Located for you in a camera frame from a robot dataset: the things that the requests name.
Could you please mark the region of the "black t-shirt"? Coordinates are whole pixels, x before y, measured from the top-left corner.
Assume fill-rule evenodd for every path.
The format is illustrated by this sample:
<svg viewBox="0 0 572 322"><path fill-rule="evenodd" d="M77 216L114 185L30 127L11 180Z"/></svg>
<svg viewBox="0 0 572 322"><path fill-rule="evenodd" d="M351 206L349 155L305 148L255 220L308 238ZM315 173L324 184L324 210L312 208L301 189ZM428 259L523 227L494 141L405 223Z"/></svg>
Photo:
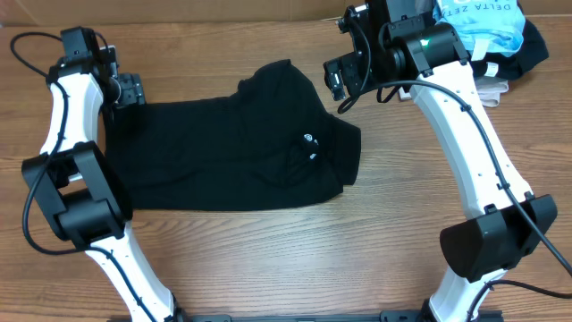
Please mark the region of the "black t-shirt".
<svg viewBox="0 0 572 322"><path fill-rule="evenodd" d="M360 129L328 113L288 60L228 97L116 107L104 125L106 158L137 209L299 208L358 176Z"/></svg>

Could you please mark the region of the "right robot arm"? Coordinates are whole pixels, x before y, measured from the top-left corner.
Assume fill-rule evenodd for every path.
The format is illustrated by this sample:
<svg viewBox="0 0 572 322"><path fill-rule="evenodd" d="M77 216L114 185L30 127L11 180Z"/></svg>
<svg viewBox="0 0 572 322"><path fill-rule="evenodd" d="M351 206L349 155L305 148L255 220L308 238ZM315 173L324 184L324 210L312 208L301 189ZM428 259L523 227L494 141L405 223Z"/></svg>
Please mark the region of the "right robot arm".
<svg viewBox="0 0 572 322"><path fill-rule="evenodd" d="M458 184L465 221L442 230L447 270L419 310L384 321L499 321L486 294L530 255L558 210L535 196L513 166L477 95L469 54L455 29L433 23L412 1L350 6L337 22L353 51L324 64L341 111L369 91L406 90L432 125Z"/></svg>

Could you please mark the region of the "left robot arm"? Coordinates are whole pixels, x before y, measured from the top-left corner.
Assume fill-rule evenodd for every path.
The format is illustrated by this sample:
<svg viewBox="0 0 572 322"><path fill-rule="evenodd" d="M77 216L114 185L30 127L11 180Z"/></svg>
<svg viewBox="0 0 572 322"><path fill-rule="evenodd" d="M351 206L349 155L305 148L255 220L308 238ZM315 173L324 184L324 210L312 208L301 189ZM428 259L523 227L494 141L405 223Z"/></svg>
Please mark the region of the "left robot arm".
<svg viewBox="0 0 572 322"><path fill-rule="evenodd" d="M184 312L147 261L132 228L130 199L97 145L98 117L124 98L114 47L67 46L46 76L53 108L37 157L21 166L29 187L22 230L37 203L54 235L91 257L125 302L132 321L182 321Z"/></svg>

